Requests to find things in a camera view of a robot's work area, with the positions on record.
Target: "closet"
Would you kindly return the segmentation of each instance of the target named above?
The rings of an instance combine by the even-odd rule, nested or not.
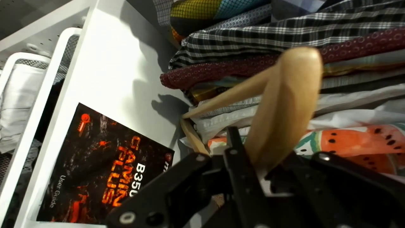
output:
[[[24,54],[43,56],[47,74],[30,113],[30,121],[0,188],[0,225],[9,197],[24,165],[52,83],[61,69],[66,79],[33,170],[15,227],[55,227],[37,222],[37,216],[70,122],[79,104],[90,107],[120,124],[136,130],[181,152],[177,122],[187,112],[180,92],[160,83],[175,50],[125,0],[75,0],[0,41],[1,78],[13,62],[25,62]],[[57,227],[84,227],[61,223]]]

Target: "wooden clothes hanger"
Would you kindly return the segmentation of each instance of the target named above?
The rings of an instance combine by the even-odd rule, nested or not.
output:
[[[209,154],[186,119],[262,95],[244,147],[257,170],[268,171],[285,160],[305,135],[316,107],[322,70],[322,57],[315,48],[289,50],[275,66],[186,113],[181,127],[195,151]]]

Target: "red fabric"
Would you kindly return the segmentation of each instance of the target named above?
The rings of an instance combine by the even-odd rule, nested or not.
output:
[[[319,51],[324,64],[329,64],[404,48],[405,28],[395,28],[324,46]],[[161,81],[171,89],[189,90],[196,84],[215,81],[224,76],[251,78],[275,65],[279,56],[251,56],[235,61],[194,65],[162,74]]]

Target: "checkered fabric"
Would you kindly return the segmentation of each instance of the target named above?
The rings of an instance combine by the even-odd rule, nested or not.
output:
[[[170,69],[229,60],[242,55],[284,52],[298,46],[320,47],[342,43],[373,32],[405,27],[403,0],[352,0],[324,10],[267,26],[192,33],[181,42],[181,48],[171,60]]]

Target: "book cover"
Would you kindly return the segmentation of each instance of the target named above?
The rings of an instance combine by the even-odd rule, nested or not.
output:
[[[79,104],[38,221],[104,223],[172,165],[173,151]]]

